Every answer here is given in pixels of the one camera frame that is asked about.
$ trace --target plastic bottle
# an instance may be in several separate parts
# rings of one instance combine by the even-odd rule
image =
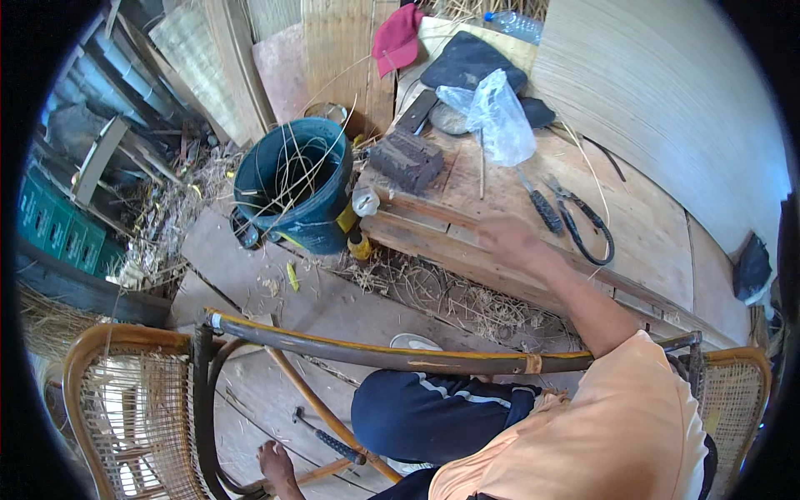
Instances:
[[[541,21],[517,14],[513,10],[487,12],[483,15],[483,20],[494,25],[493,28],[501,33],[533,43],[536,46],[542,39],[544,24]]]

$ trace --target orange t-shirt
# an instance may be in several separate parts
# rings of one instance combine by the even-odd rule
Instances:
[[[429,498],[695,500],[708,451],[697,408],[640,330],[592,364],[572,402],[542,394],[527,418],[445,464]]]

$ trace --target white stripe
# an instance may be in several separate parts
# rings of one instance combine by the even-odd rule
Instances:
[[[424,374],[423,372],[420,372],[420,371],[415,371],[414,373],[416,373],[417,376],[419,377],[419,385],[420,386],[423,386],[428,390],[435,390],[436,392],[438,392],[438,393],[440,393],[442,395],[442,399],[448,399],[448,398],[451,397],[447,393],[447,389],[445,389],[444,387],[436,387],[432,383],[428,382],[426,380],[427,374]],[[477,402],[496,402],[497,404],[502,405],[505,408],[511,408],[511,403],[506,401],[505,399],[486,398],[484,396],[476,396],[474,394],[470,394],[469,392],[467,392],[465,390],[460,390],[459,392],[453,394],[453,397],[455,397],[455,396],[461,396],[462,398],[464,398],[468,402],[476,402],[476,403]]]
[[[513,389],[511,390],[511,392],[514,392],[514,391],[516,391],[516,390],[527,390],[527,391],[528,391],[528,392],[530,392],[530,393],[531,393],[531,394],[532,394],[534,397],[536,397],[536,393],[535,393],[535,392],[534,392],[534,390],[533,390],[533,389],[531,389],[530,387],[515,387],[515,388],[513,388]]]

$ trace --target blue bucket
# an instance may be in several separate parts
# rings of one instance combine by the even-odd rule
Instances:
[[[280,126],[251,147],[234,199],[256,227],[313,254],[345,248],[357,216],[350,206],[353,154],[342,128],[324,118]]]

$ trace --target black cushion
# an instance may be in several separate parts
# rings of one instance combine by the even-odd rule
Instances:
[[[528,118],[528,123],[530,123],[530,128],[532,129],[540,129],[555,120],[555,113],[541,99],[522,98],[519,103],[522,104],[525,118]]]
[[[419,81],[434,89],[447,85],[475,90],[481,80],[498,69],[506,72],[515,93],[528,83],[527,75],[495,48],[466,31],[459,31],[422,73]]]

